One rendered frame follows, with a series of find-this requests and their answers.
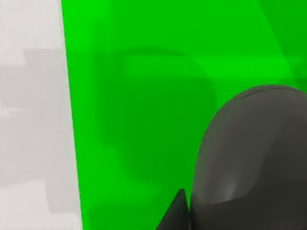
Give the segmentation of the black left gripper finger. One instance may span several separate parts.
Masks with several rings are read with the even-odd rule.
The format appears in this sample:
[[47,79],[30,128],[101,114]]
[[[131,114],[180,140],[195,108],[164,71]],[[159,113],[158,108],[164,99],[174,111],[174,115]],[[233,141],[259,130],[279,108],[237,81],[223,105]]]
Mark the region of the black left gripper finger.
[[190,230],[190,215],[184,189],[179,189],[156,230]]

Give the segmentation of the dark grey rounded object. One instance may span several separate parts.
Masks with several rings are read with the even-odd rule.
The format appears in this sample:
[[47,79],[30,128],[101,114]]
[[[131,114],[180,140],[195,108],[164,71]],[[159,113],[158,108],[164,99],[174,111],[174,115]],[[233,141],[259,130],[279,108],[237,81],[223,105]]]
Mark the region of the dark grey rounded object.
[[307,93],[261,85],[218,110],[190,212],[192,230],[307,230]]

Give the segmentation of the flat green mat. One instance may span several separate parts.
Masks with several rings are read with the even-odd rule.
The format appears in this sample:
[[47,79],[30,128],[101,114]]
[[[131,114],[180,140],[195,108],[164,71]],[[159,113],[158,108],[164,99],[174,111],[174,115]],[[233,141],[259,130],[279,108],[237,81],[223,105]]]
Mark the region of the flat green mat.
[[155,230],[241,91],[307,91],[307,0],[61,0],[82,230]]

